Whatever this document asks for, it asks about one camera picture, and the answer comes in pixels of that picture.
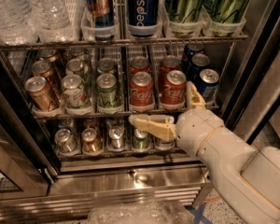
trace floor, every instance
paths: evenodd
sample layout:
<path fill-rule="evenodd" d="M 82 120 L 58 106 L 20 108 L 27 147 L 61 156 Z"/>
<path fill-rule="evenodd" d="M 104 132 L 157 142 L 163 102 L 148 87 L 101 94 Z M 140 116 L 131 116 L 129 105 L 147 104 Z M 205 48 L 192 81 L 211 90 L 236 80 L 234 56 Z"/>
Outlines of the floor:
<path fill-rule="evenodd" d="M 268 123 L 253 143 L 256 147 L 274 146 L 280 148 L 280 139 Z M 189 208 L 191 224 L 245 224 L 213 189 L 198 209 Z M 50 224 L 90 224 L 87 219 Z"/>

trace clear plastic wrap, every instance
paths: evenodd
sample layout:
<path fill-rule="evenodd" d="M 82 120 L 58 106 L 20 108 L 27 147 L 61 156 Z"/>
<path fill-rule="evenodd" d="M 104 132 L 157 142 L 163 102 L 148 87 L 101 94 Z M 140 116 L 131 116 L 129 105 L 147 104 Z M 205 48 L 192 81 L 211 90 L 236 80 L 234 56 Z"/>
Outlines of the clear plastic wrap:
<path fill-rule="evenodd" d="M 176 201 L 131 203 L 93 209 L 89 224 L 191 224 L 194 216 Z"/>

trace white robotic arm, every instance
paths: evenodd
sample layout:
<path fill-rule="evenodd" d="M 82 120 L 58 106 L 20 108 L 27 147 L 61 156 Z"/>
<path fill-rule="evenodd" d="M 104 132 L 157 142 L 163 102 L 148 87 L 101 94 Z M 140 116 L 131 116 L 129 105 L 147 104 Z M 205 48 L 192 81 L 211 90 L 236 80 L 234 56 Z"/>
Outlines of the white robotic arm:
<path fill-rule="evenodd" d="M 280 219 L 279 149 L 257 151 L 204 108 L 180 115 L 175 128 L 177 145 L 200 158 L 217 192 L 245 222 Z"/>

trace red soda can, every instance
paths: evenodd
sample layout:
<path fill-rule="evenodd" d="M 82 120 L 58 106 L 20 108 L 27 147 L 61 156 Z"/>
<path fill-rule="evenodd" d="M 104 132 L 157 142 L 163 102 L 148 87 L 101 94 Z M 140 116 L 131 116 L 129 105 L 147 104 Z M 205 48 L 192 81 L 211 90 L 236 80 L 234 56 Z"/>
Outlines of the red soda can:
<path fill-rule="evenodd" d="M 164 80 L 161 102 L 167 105 L 178 105 L 184 100 L 187 87 L 186 75 L 181 71 L 169 72 Z"/>
<path fill-rule="evenodd" d="M 181 63 L 176 56 L 168 55 L 165 56 L 160 63 L 159 67 L 159 91 L 162 92 L 163 84 L 166 75 L 170 71 L 181 70 Z"/>
<path fill-rule="evenodd" d="M 151 65 L 146 57 L 136 56 L 131 61 L 130 70 L 131 74 L 135 74 L 137 72 L 149 73 L 151 70 Z"/>
<path fill-rule="evenodd" d="M 147 72 L 138 72 L 131 79 L 131 105 L 148 106 L 153 103 L 153 81 Z"/>

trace refrigerator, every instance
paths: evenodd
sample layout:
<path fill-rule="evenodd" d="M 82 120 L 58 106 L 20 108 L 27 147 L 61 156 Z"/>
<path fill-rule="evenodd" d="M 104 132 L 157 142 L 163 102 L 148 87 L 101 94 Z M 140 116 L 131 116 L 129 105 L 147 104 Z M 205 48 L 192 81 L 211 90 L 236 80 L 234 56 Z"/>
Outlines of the refrigerator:
<path fill-rule="evenodd" d="M 198 34 L 176 38 L 160 29 L 157 37 L 136 39 L 127 32 L 125 0 L 114 0 L 114 4 L 116 35 L 111 41 L 80 38 L 68 43 L 0 45 L 0 223 L 84 218 L 96 207 L 151 200 L 180 201 L 194 207 L 203 203 L 212 184 L 198 158 L 186 154 L 175 142 L 163 144 L 154 136 L 145 149 L 132 146 L 133 127 L 128 117 L 139 113 L 130 104 L 128 66 L 134 57 L 148 58 L 157 83 L 164 56 L 181 59 L 186 44 L 203 44 L 211 67 L 220 74 L 216 100 L 208 108 L 248 144 L 280 105 L 280 0 L 251 0 L 243 31 L 227 37 Z M 119 108 L 114 112 L 99 109 L 92 85 L 91 110 L 38 116 L 24 88 L 32 64 L 41 50 L 66 54 L 76 48 L 90 53 L 94 74 L 103 58 L 116 62 Z M 158 87 L 153 89 L 154 106 L 145 113 L 169 115 L 177 121 L 187 106 L 164 109 Z M 95 119 L 102 152 L 83 153 L 79 135 L 75 155 L 60 152 L 54 135 L 61 129 L 60 121 L 68 119 L 74 121 L 77 133 L 84 129 L 85 120 Z M 124 127 L 120 150 L 110 145 L 107 131 L 112 122 Z"/>

